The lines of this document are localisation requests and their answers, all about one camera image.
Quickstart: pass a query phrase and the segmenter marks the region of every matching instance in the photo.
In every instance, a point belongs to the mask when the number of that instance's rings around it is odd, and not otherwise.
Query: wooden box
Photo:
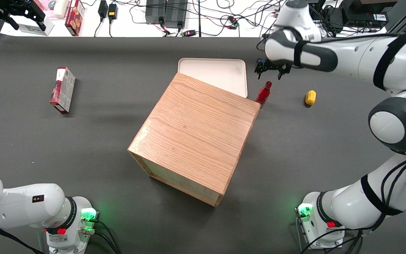
[[[218,206],[259,103],[177,73],[128,148],[147,174]]]

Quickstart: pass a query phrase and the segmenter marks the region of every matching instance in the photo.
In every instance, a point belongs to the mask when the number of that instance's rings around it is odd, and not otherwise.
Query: red packaging box
[[[75,80],[67,67],[57,68],[56,86],[51,93],[50,104],[62,114],[70,111]]]
[[[78,36],[82,26],[82,18],[84,17],[84,6],[80,0],[71,0],[70,8],[68,8],[67,19],[65,26],[72,36]]]

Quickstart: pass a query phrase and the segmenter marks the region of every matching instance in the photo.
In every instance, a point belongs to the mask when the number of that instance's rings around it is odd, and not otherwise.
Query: gray tabletop
[[[388,95],[307,69],[257,80],[254,63],[264,54],[256,43],[0,35],[1,180],[6,188],[56,183],[66,195],[88,198],[125,254],[298,254],[292,223],[302,198],[349,185],[392,155],[367,124]],[[251,99],[274,83],[218,208],[149,178],[126,151],[181,58],[244,60]],[[58,66],[77,78],[68,115],[48,103]],[[306,108],[309,90],[318,95]],[[9,231],[38,247],[33,228]],[[110,253],[99,238],[91,242],[87,253]],[[31,252],[0,236],[0,253]],[[361,253],[406,253],[406,211],[367,236]]]

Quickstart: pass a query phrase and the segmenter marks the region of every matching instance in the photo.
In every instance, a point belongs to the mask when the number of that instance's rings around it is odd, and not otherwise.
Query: yellow connector
[[[316,91],[311,90],[306,94],[305,103],[309,106],[313,105],[316,102]]]

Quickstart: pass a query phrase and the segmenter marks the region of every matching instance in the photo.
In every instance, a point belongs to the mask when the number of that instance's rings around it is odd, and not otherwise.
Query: red bottle
[[[256,98],[255,102],[261,104],[261,108],[264,107],[266,104],[266,100],[270,95],[270,88],[272,87],[272,82],[266,82],[266,85],[259,90],[258,97]]]

